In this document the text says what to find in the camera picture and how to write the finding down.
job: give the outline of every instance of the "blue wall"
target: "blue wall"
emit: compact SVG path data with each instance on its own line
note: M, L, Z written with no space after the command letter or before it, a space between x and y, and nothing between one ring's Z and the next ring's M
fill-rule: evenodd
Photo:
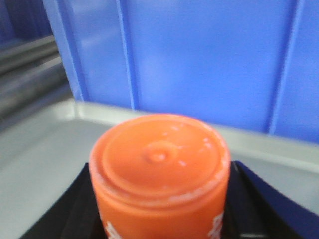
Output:
M319 1L44 5L78 100L319 142Z

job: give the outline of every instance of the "cap center nub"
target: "cap center nub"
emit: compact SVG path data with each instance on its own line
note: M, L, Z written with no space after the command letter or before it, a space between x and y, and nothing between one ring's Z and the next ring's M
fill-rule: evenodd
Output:
M178 147L165 140L155 141L145 147L145 159L150 163L165 163L176 158Z

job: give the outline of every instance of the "gray tray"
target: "gray tray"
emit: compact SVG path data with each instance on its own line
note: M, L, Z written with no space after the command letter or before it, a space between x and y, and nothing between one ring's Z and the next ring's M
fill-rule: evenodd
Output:
M16 239L62 195L110 127L146 113L65 101L0 134L0 238ZM319 214L319 147L214 127L233 160Z

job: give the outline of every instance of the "white tray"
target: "white tray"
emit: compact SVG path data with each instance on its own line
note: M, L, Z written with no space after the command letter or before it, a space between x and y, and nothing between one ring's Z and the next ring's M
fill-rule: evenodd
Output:
M143 112L65 101L0 134L0 238L16 239L62 195L97 138ZM214 126L240 160L273 187L319 214L319 147Z

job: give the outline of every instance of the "orange bottle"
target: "orange bottle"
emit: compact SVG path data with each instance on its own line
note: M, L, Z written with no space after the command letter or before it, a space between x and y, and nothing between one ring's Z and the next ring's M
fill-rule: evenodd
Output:
M230 154L208 125L148 115L102 135L90 174L109 239L219 239Z

